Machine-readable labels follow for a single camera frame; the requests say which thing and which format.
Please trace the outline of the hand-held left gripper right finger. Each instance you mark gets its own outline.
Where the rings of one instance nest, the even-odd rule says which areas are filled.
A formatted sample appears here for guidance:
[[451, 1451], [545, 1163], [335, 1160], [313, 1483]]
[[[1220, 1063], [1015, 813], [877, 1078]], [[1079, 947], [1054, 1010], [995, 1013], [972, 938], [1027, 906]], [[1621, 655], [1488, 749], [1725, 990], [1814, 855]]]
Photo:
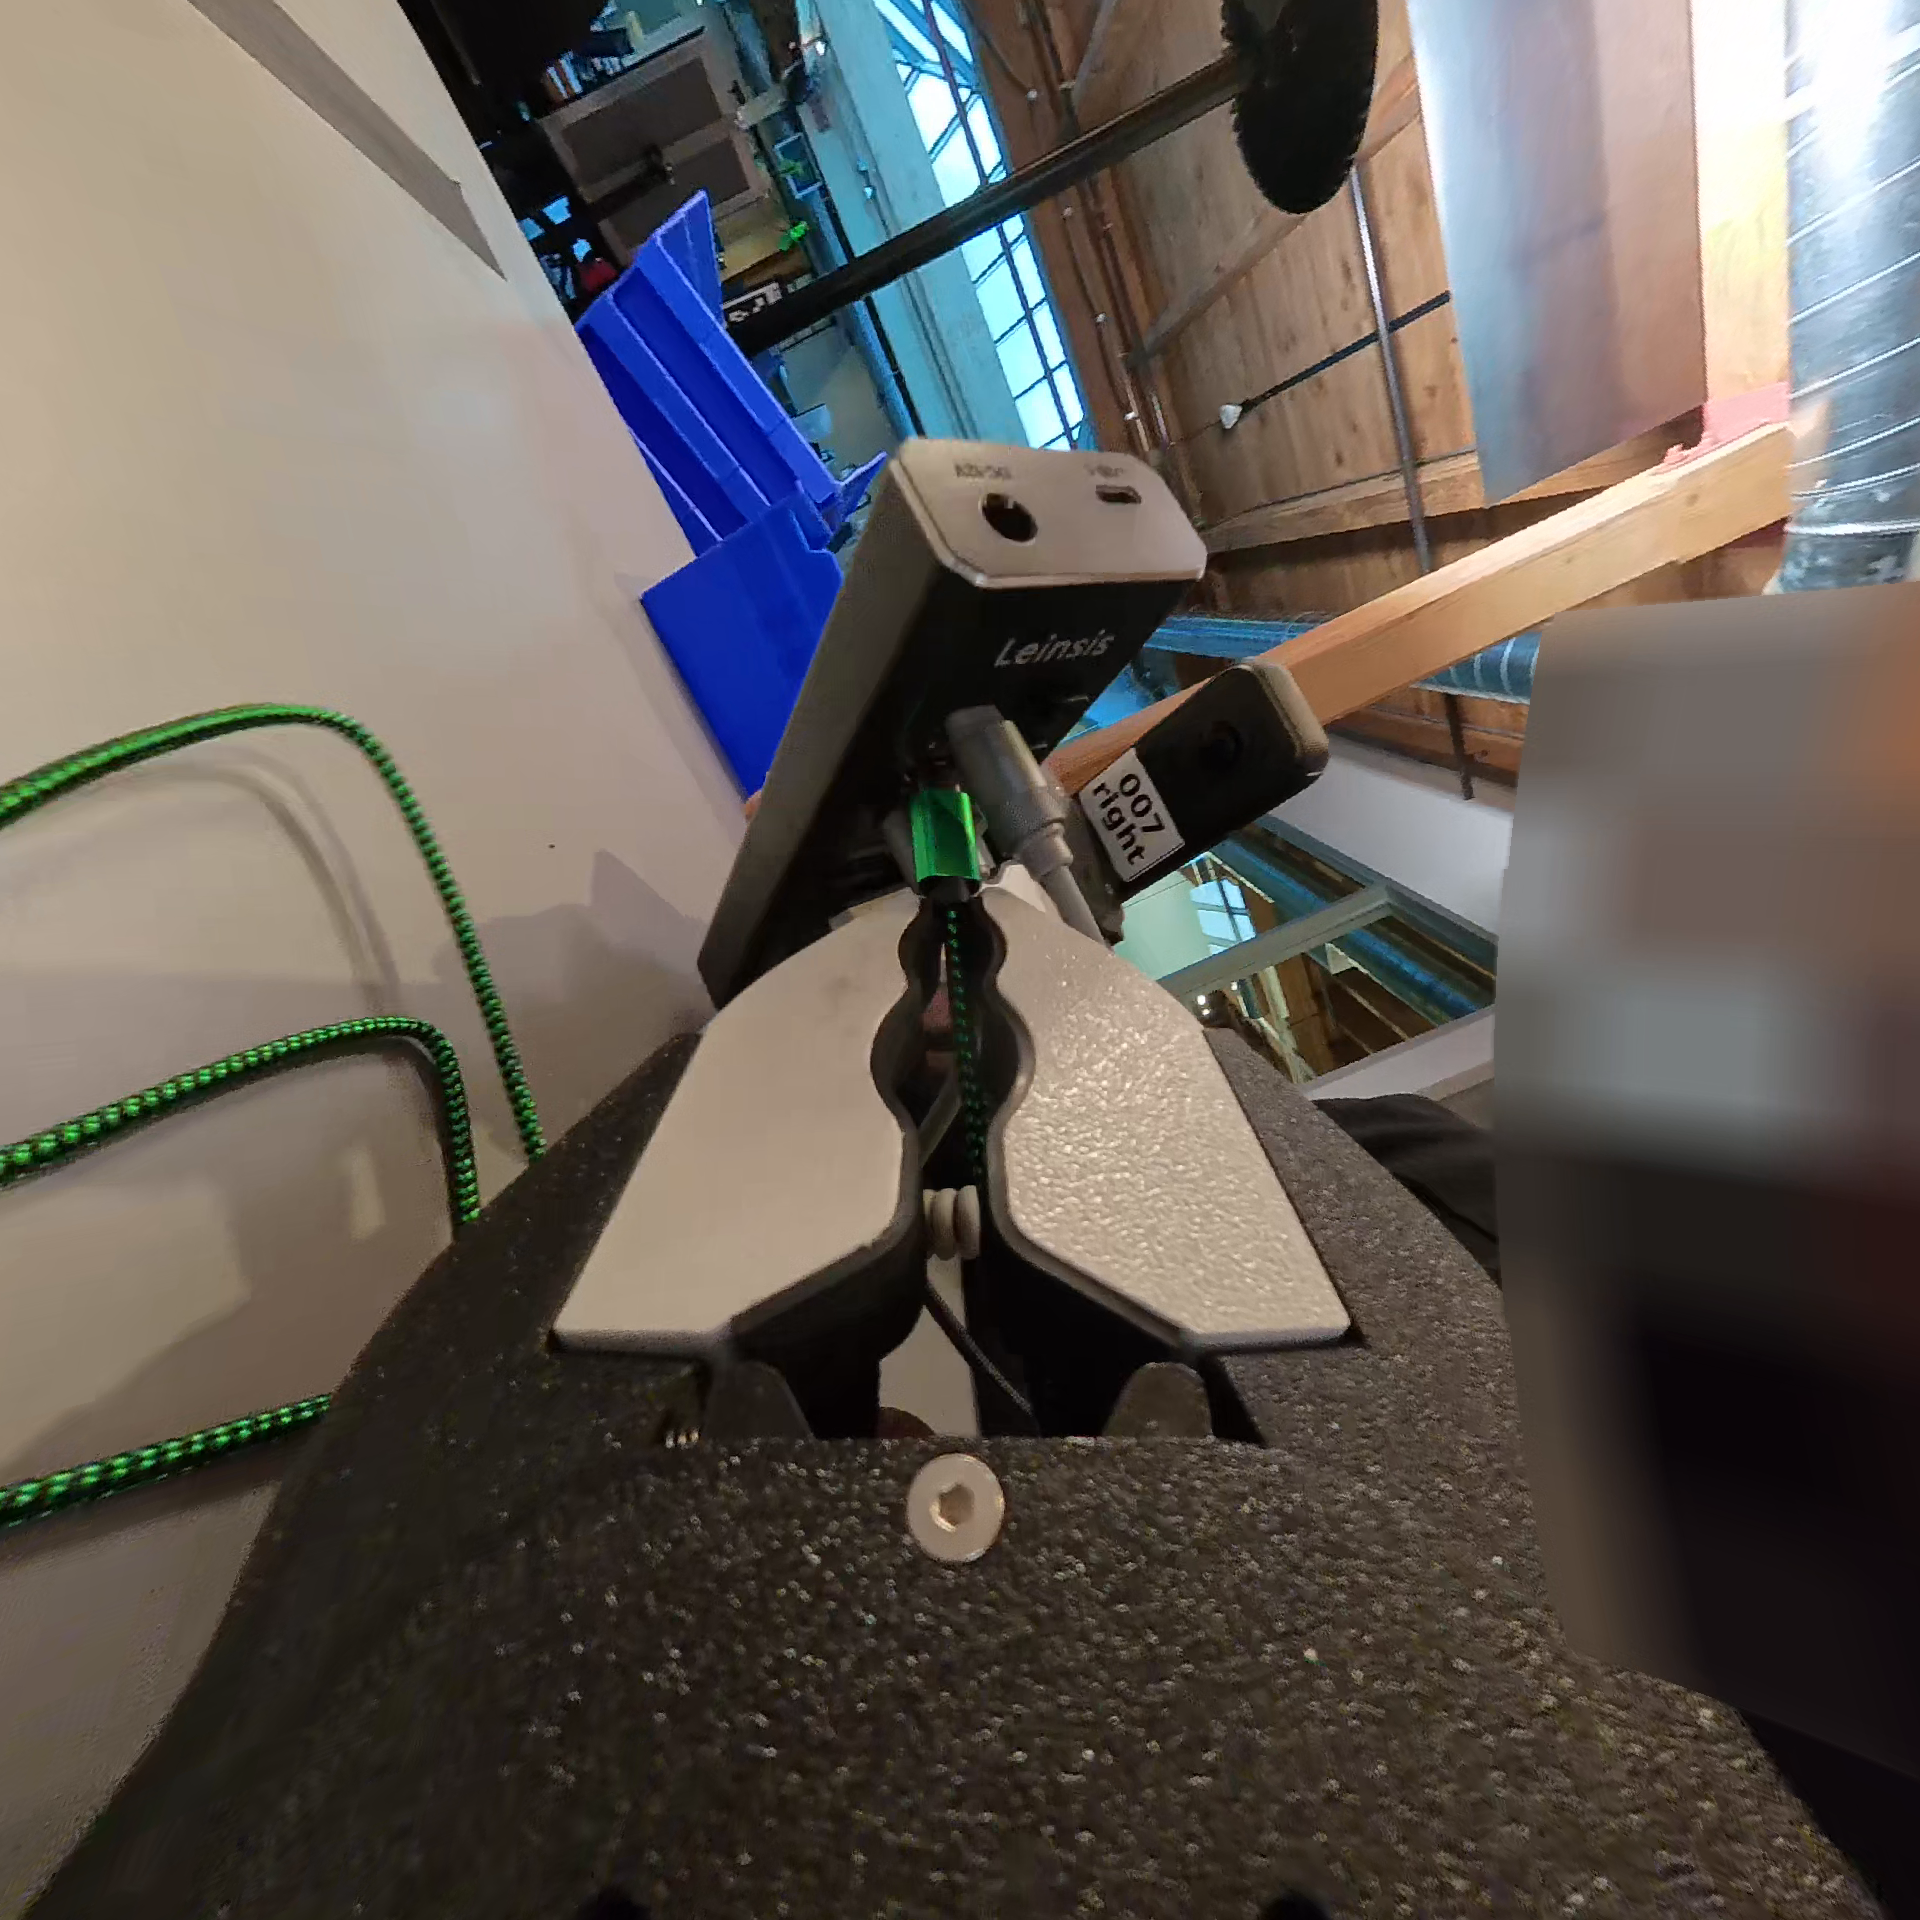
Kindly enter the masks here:
[[1018, 896], [983, 896], [1011, 1088], [988, 1131], [999, 1235], [1184, 1356], [1352, 1331], [1327, 1263], [1195, 1015]]

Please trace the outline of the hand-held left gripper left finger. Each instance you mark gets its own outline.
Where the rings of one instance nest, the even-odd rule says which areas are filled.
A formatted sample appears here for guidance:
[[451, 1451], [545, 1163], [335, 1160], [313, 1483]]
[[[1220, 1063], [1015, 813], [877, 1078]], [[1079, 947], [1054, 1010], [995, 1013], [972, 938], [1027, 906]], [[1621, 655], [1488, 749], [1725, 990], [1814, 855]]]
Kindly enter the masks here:
[[920, 1029], [884, 896], [717, 1010], [551, 1327], [567, 1352], [818, 1338], [920, 1261], [920, 1160], [881, 1065]]

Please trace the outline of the dark grey USB hub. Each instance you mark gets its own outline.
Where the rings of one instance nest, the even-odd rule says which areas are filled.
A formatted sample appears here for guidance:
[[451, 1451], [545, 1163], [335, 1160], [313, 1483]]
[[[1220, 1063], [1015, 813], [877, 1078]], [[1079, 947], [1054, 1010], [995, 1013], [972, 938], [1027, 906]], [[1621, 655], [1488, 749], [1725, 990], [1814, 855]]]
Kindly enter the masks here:
[[699, 951], [711, 1006], [909, 883], [883, 830], [956, 781], [949, 714], [995, 708], [1043, 760], [1204, 567], [1140, 458], [900, 444]]

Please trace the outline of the grey desk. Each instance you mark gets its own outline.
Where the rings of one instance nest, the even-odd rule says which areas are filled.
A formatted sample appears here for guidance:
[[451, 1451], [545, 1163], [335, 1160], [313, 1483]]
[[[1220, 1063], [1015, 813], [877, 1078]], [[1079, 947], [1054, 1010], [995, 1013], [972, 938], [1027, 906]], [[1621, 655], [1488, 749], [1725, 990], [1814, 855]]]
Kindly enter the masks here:
[[[396, 3], [3, 3], [3, 778], [251, 703], [367, 726], [551, 1138], [701, 1020], [736, 803], [638, 592], [686, 544]], [[3, 830], [3, 1140], [321, 1024], [458, 1047], [358, 749], [247, 731]], [[447, 1244], [429, 1078], [263, 1072], [3, 1194], [3, 1481], [335, 1388]]]

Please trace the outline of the person's black top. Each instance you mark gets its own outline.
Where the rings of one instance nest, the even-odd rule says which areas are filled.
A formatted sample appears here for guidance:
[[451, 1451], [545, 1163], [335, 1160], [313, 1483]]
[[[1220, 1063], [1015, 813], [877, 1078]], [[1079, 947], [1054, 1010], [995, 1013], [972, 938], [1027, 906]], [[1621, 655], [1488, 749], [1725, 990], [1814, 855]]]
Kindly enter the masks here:
[[1316, 1110], [1500, 1283], [1495, 1136], [1486, 1126], [1416, 1092], [1320, 1097]]

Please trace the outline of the wooden beam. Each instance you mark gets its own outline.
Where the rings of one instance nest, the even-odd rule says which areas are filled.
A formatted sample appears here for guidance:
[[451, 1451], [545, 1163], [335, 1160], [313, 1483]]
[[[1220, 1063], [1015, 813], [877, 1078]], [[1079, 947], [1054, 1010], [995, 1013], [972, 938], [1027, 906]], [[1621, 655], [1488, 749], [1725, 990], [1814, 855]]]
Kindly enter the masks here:
[[1375, 705], [1488, 646], [1782, 523], [1784, 392], [1711, 412], [1702, 441], [1548, 519], [1243, 658], [1288, 673], [1316, 721]]

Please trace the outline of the blue storage bin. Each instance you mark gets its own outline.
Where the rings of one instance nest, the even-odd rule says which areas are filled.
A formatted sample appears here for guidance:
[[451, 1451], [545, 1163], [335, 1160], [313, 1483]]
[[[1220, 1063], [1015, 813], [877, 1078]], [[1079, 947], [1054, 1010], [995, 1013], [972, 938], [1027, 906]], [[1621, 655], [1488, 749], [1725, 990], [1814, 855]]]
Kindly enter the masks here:
[[743, 794], [763, 785], [840, 585], [826, 523], [786, 494], [640, 592]]
[[697, 191], [578, 321], [578, 335], [695, 553], [799, 505], [838, 530], [840, 483], [735, 346], [708, 196]]

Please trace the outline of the grey hanging panel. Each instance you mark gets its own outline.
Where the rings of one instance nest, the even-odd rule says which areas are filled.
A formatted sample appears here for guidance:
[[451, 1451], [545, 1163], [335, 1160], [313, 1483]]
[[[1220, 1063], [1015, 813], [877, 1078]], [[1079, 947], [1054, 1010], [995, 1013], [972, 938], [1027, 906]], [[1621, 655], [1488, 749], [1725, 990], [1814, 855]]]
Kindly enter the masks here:
[[1686, 2], [1411, 2], [1482, 494], [1707, 396]]

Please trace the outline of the black pole with round disc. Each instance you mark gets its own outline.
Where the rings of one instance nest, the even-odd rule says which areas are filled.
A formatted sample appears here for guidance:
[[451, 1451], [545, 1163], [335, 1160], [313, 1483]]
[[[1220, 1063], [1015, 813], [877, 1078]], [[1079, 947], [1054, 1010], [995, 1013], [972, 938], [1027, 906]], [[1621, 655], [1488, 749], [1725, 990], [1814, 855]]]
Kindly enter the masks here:
[[1327, 205], [1359, 155], [1375, 94], [1375, 2], [1229, 2], [1220, 28], [1216, 60], [729, 323], [731, 342], [747, 357], [790, 342], [1222, 107], [1232, 109], [1240, 159], [1268, 205], [1281, 212]]

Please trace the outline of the spiral metal duct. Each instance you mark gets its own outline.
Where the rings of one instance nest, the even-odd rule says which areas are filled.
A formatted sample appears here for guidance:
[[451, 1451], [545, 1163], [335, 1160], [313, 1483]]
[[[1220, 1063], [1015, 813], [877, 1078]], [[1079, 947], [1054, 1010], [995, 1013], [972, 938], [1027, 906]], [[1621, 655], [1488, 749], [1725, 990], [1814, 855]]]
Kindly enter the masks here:
[[[1211, 662], [1241, 662], [1289, 642], [1322, 624], [1322, 617], [1241, 617], [1175, 614], [1147, 642], [1150, 653]], [[1541, 637], [1525, 631], [1482, 648], [1459, 662], [1429, 674], [1418, 687], [1457, 698], [1525, 705]]]

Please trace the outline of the silver ventilation duct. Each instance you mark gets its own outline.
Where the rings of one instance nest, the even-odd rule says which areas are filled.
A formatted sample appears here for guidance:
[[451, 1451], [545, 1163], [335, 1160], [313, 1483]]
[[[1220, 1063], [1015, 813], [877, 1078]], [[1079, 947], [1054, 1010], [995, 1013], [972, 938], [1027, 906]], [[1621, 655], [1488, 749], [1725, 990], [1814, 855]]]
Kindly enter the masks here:
[[1789, 514], [1775, 592], [1916, 576], [1918, 5], [1786, 7]]

